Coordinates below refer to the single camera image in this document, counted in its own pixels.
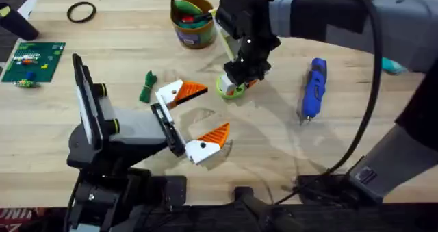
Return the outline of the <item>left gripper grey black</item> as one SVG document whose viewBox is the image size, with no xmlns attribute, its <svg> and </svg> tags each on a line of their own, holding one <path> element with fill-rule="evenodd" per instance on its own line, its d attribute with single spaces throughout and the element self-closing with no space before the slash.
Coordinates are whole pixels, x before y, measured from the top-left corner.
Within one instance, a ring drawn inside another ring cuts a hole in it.
<svg viewBox="0 0 438 232">
<path fill-rule="evenodd" d="M 110 142 L 127 146 L 152 146 L 164 144 L 176 156 L 186 154 L 195 164 L 215 155 L 224 146 L 230 132 L 230 124 L 225 123 L 214 130 L 185 143 L 170 110 L 186 101 L 208 92 L 208 87 L 193 81 L 177 80 L 156 93 L 157 102 L 149 112 L 113 108 L 107 97 L 105 84 L 92 86 L 93 109 L 99 123 L 101 135 Z"/>
</svg>

